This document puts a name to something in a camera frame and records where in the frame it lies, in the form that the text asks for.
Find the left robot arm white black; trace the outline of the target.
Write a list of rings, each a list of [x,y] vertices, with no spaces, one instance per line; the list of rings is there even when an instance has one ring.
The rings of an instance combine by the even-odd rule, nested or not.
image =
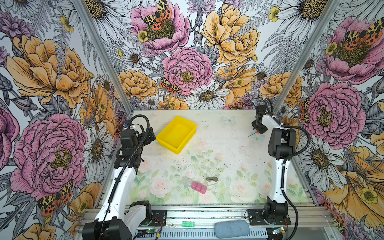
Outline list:
[[[141,127],[141,130],[141,133],[132,127],[122,130],[111,188],[95,220],[84,225],[84,240],[132,240],[140,224],[152,219],[149,201],[134,202],[126,210],[128,195],[144,161],[143,148],[156,139],[153,128]]]

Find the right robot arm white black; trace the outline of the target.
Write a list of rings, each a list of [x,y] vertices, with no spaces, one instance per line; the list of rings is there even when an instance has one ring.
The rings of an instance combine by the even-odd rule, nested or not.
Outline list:
[[[290,166],[288,157],[292,157],[296,152],[297,133],[294,128],[284,127],[265,105],[256,107],[256,119],[252,126],[258,133],[269,137],[267,150],[273,158],[272,188],[262,211],[263,219],[269,225],[290,224],[290,203],[286,193],[287,172]]]

